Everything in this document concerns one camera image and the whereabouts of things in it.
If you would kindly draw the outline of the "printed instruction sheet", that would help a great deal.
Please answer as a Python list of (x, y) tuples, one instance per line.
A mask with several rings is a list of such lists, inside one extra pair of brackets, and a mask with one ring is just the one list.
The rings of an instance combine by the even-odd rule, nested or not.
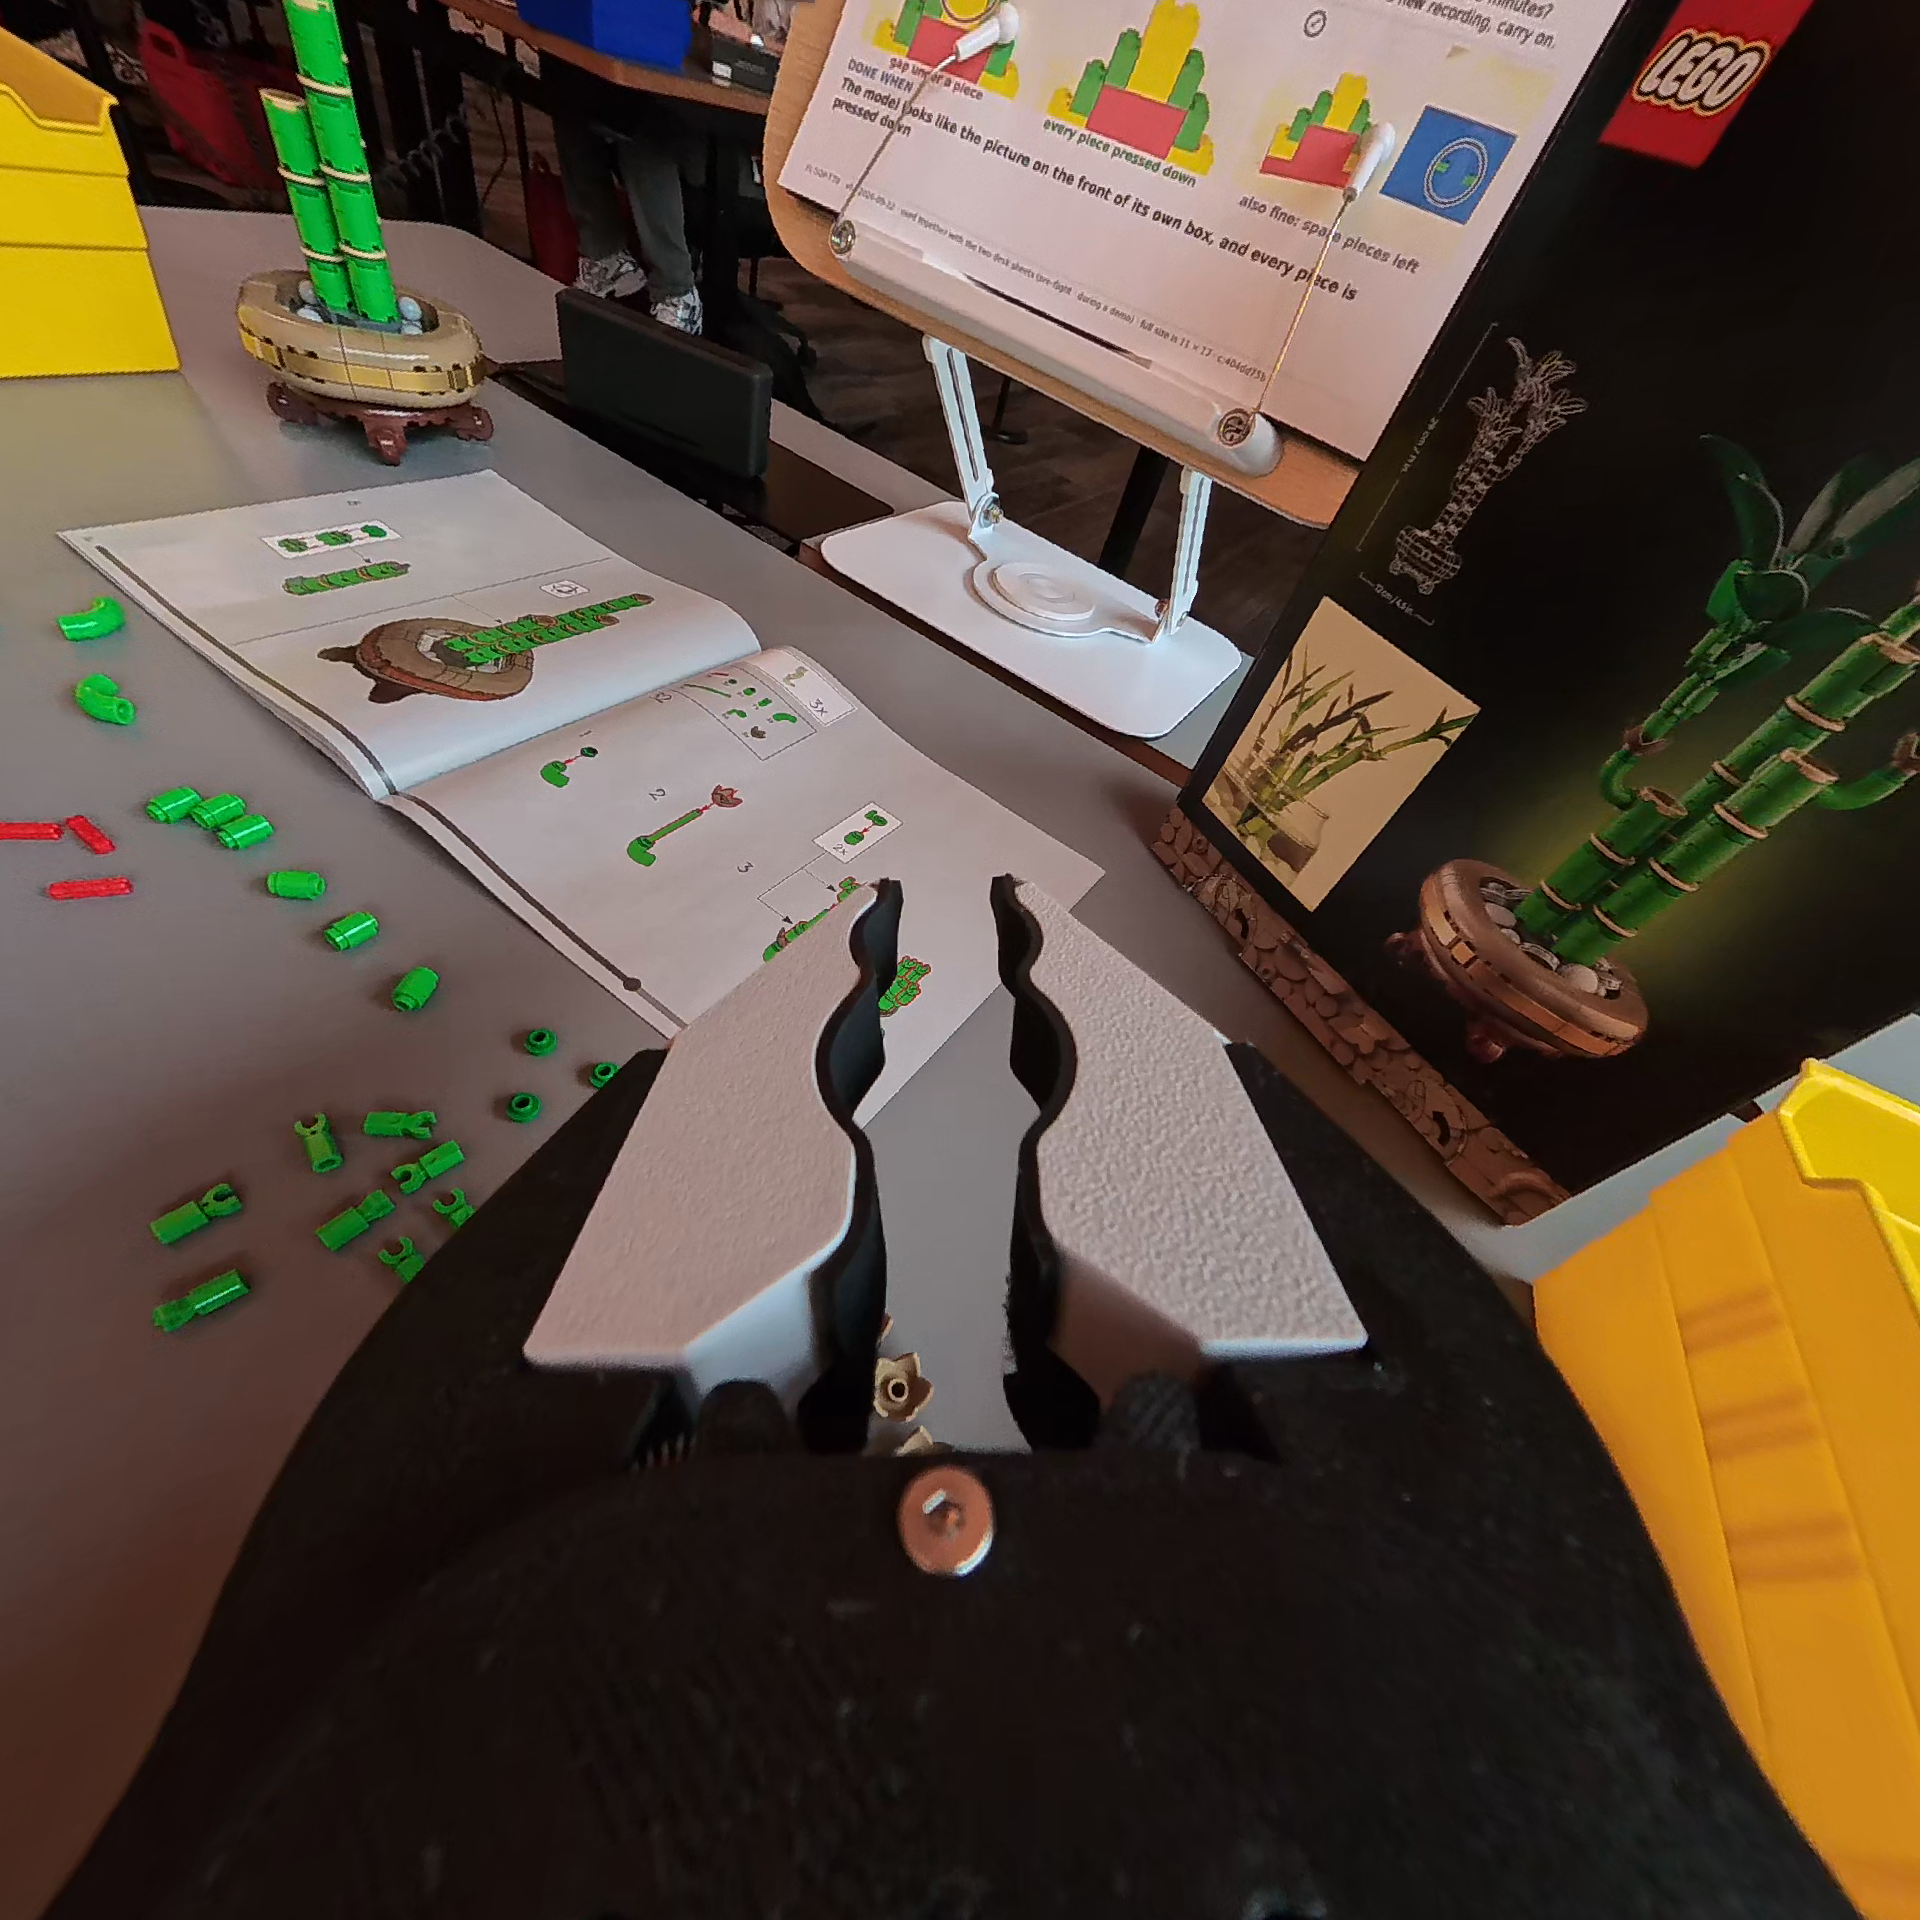
[(846, 4), (783, 188), (1361, 459), (1607, 2)]

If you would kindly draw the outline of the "open instruction booklet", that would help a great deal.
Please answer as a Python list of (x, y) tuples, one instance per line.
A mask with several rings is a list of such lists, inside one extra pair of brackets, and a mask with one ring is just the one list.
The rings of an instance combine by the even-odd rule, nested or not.
[(64, 540), (668, 1038), (900, 882), (870, 1113), (999, 988), (992, 880), (1103, 875), (491, 472)]

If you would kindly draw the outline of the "blue plastic bin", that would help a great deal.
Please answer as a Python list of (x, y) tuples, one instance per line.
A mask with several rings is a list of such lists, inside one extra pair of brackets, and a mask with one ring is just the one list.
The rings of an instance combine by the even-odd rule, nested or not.
[(682, 72), (694, 40), (691, 2), (516, 2), (519, 18), (543, 33), (631, 64)]

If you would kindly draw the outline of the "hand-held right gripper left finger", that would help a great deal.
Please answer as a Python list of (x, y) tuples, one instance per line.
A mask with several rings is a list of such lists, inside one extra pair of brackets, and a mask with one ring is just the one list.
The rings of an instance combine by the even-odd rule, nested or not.
[(904, 892), (856, 887), (665, 1052), (530, 1335), (544, 1370), (762, 1382), (807, 1447), (859, 1452), (886, 1248), (857, 1105), (882, 1068)]

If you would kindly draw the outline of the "cluster of green clips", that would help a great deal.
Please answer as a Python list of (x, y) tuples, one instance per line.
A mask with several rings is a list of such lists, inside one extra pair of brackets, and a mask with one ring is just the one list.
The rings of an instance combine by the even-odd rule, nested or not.
[[(409, 1160), (388, 1168), (385, 1186), (371, 1190), (315, 1227), (315, 1239), (326, 1251), (340, 1252), (371, 1238), (399, 1214), (402, 1198), (420, 1194), (450, 1233), (460, 1231), (475, 1214), (475, 1206), (466, 1191), (450, 1182), (450, 1175), (466, 1161), (465, 1147), (457, 1140), (436, 1138), (436, 1128), (439, 1119), (432, 1111), (374, 1111), (363, 1119), (367, 1138), (394, 1145), (406, 1144)], [(155, 1217), (151, 1235), (159, 1246), (179, 1246), (190, 1235), (239, 1217), (243, 1208), (244, 1200), (239, 1190), (216, 1184), (201, 1195)], [(151, 1313), (151, 1324), (159, 1334), (172, 1335), (244, 1300), (249, 1291), (249, 1281), (231, 1267), (160, 1300)]]

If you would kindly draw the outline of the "yellow plastic bin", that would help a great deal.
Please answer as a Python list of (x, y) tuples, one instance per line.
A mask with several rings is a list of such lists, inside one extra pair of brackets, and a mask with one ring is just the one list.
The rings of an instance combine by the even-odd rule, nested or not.
[(2, 33), (2, 376), (177, 368), (110, 94)]
[(1696, 1649), (1865, 1916), (1918, 1916), (1918, 1113), (1824, 1064), (1534, 1284)]

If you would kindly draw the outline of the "black box with green light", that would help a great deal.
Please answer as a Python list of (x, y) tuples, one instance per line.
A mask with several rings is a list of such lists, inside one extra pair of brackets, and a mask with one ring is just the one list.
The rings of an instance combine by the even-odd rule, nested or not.
[(560, 291), (558, 326), (576, 410), (737, 480), (764, 479), (775, 399), (769, 366), (580, 291)]

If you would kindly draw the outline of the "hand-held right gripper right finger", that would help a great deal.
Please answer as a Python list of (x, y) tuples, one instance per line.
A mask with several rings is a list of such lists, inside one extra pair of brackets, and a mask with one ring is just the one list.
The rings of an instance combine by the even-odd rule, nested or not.
[(1083, 1447), (1137, 1376), (1345, 1354), (1362, 1322), (1240, 1066), (1262, 1066), (1038, 884), (992, 882), (1022, 1138), (1003, 1382), (1022, 1436)]

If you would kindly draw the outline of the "bamboo model in brown pot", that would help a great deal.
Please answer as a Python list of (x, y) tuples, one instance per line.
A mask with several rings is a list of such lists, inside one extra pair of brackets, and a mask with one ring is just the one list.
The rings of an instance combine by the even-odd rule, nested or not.
[(275, 374), (270, 407), (292, 426), (356, 420), (385, 464), (402, 459), (419, 426), (490, 441), (473, 326), (396, 286), (336, 8), (288, 2), (283, 14), (300, 88), (263, 90), (260, 103), (305, 265), (258, 273), (235, 300), (243, 347)]

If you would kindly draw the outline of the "black lego set box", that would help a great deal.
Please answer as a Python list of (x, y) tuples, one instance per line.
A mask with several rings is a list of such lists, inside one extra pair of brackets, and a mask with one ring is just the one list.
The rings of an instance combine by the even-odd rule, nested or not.
[(1161, 831), (1505, 1226), (1916, 1011), (1916, 82), (1631, 8)]

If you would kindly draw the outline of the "row of green cylinders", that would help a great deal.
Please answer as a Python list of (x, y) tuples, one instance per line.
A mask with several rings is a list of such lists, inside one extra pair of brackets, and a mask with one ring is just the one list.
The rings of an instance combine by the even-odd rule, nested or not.
[[(144, 811), (163, 825), (201, 828), (219, 848), (231, 854), (265, 848), (278, 834), (275, 824), (255, 811), (240, 796), (201, 796), (201, 792), (186, 785), (151, 796), (144, 801)], [(323, 903), (329, 895), (328, 878), (320, 872), (310, 868), (265, 872), (260, 884), (272, 898), (305, 905)], [(323, 929), (323, 939), (336, 954), (348, 954), (369, 947), (378, 932), (378, 915), (355, 907), (328, 924)], [(392, 1006), (411, 1016), (424, 1011), (439, 991), (439, 972), (432, 967), (409, 967), (392, 988)]]

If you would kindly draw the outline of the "red bag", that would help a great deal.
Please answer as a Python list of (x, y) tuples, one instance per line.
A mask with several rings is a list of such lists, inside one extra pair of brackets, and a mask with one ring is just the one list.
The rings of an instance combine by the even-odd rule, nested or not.
[(275, 49), (267, 59), (198, 52), (148, 17), (137, 26), (137, 51), (177, 155), (227, 185), (279, 194), (279, 160), (258, 94), (298, 92), (291, 58)]

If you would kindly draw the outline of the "long wooden background table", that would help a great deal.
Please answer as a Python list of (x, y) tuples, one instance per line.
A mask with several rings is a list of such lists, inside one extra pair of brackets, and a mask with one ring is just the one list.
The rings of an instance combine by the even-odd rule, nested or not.
[(676, 99), (726, 112), (746, 112), (759, 122), (766, 119), (774, 106), (770, 94), (716, 80), (714, 74), (698, 63), (683, 63), (680, 68), (665, 68), (596, 52), (575, 40), (539, 30), (538, 26), (523, 20), (516, 14), (516, 8), (505, 2), (443, 2), (441, 8), (479, 24), (486, 30), (497, 30), (505, 40), (532, 47), (543, 58), (579, 67), (584, 74), (592, 74), (619, 90)]

